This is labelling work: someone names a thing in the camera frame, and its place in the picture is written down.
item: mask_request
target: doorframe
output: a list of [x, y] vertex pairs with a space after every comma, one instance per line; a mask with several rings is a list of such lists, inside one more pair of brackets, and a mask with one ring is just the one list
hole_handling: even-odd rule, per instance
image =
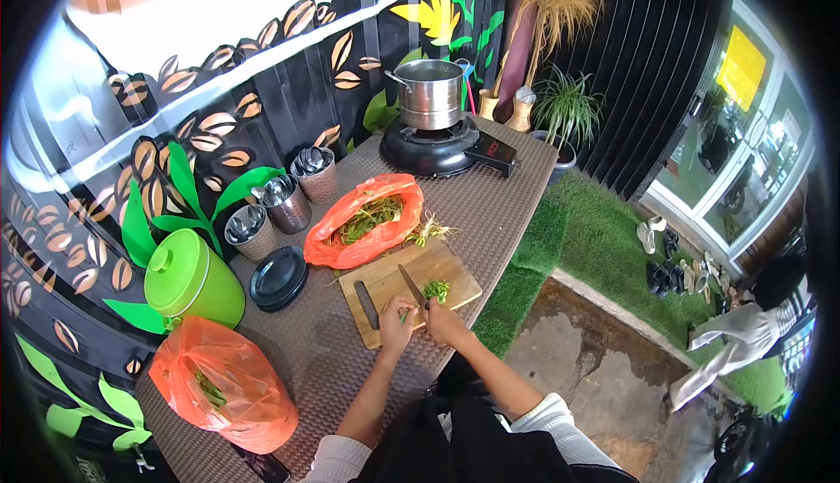
[[688, 225], [697, 227], [697, 234], [704, 238], [708, 243], [717, 246], [720, 251], [727, 255], [729, 264], [741, 275], [744, 274], [743, 269], [739, 266], [737, 259], [740, 255], [751, 246], [755, 240], [761, 236], [765, 229], [773, 222], [776, 216], [784, 209], [784, 206], [791, 199], [796, 188], [802, 181], [807, 167], [811, 164], [815, 152], [814, 146], [814, 130], [815, 122], [812, 121], [810, 129], [806, 133], [806, 139], [802, 146], [802, 151], [799, 158], [794, 163], [791, 169], [791, 174], [782, 183], [780, 190], [776, 193], [770, 204], [766, 206], [758, 216], [750, 223], [747, 229], [744, 230], [731, 244], [729, 244], [713, 226], [711, 226], [704, 218], [706, 214], [714, 207], [720, 197], [729, 189], [730, 184], [738, 177], [741, 169], [746, 164], [753, 147], [751, 147], [749, 140], [752, 139], [759, 128], [766, 128], [767, 118], [772, 112], [773, 106], [779, 97], [779, 92], [782, 85], [782, 80], [786, 75], [794, 84], [795, 89], [802, 96], [805, 107], [811, 111], [811, 106], [808, 104], [807, 93], [802, 90], [802, 84], [795, 74], [792, 64], [790, 63], [784, 50], [772, 36], [770, 31], [759, 20], [755, 13], [743, 0], [732, 0], [732, 11], [738, 14], [763, 42], [770, 52], [773, 53], [773, 62], [770, 66], [770, 75], [767, 80], [767, 88], [764, 91], [761, 102], [757, 107], [755, 115], [750, 121], [747, 130], [743, 132], [743, 137], [738, 142], [735, 151], [732, 153], [730, 160], [724, 165], [721, 173], [715, 179], [714, 183], [709, 187], [707, 192], [698, 201], [694, 207], [688, 206], [675, 193], [671, 192], [667, 187], [661, 184], [657, 179], [651, 182], [650, 187], [645, 193], [649, 193], [655, 200], [663, 204], [673, 215], [676, 215], [680, 221]]

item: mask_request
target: person's left hand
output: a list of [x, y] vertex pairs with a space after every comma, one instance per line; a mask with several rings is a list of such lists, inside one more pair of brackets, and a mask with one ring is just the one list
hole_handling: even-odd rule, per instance
[[414, 306], [414, 302], [408, 297], [394, 296], [379, 316], [381, 354], [394, 361], [403, 355], [403, 351], [408, 346], [408, 340], [412, 338], [414, 315], [417, 314]]

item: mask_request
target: orange plastic bag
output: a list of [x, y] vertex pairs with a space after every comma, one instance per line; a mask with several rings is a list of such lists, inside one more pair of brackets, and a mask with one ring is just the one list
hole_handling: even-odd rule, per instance
[[[196, 371], [216, 386], [225, 404], [210, 403]], [[273, 452], [298, 427], [298, 410], [266, 356], [218, 322], [186, 316], [154, 354], [149, 375], [179, 416], [245, 450]]]
[[[324, 240], [346, 223], [365, 203], [399, 193], [404, 205], [397, 221], [380, 224], [351, 245], [325, 245]], [[407, 173], [383, 173], [356, 186], [309, 230], [303, 245], [303, 258], [312, 265], [326, 265], [336, 270], [355, 268], [386, 249], [401, 244], [420, 222], [423, 191]]]

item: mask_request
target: wooden cutting board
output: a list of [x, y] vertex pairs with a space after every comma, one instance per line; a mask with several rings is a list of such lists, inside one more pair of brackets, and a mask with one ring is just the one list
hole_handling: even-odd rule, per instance
[[[403, 279], [403, 275], [396, 265], [403, 265], [408, 275], [414, 279], [421, 290], [431, 279], [446, 280], [451, 285], [443, 306], [455, 310], [467, 302], [480, 297], [481, 287], [476, 279], [464, 267], [461, 259], [452, 252], [440, 238], [430, 238], [425, 247], [410, 245], [382, 259], [354, 269], [351, 273], [341, 276], [339, 284], [350, 305], [353, 320], [359, 328], [364, 346], [374, 349], [382, 346], [379, 330], [373, 329], [364, 308], [362, 308], [355, 284], [361, 281], [371, 296], [376, 313], [382, 313], [394, 295], [403, 295], [414, 299], [412, 292]], [[426, 323], [423, 314], [418, 313], [414, 318], [414, 328], [418, 329]]]

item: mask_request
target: white sleeve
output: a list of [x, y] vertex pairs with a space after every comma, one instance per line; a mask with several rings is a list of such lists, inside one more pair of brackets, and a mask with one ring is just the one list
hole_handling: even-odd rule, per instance
[[574, 425], [574, 417], [563, 398], [555, 393], [545, 396], [533, 410], [517, 419], [511, 431], [544, 430], [554, 438], [554, 444], [569, 465], [601, 465], [621, 467]]
[[321, 439], [312, 470], [301, 483], [347, 483], [358, 477], [372, 450], [355, 439], [327, 436]]

